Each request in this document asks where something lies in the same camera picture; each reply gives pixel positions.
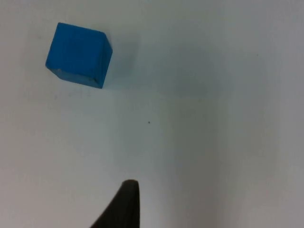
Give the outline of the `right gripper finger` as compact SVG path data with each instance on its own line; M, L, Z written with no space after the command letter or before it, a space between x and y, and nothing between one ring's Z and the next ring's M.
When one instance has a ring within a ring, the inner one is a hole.
M125 180L91 228L139 228L140 187L136 180Z

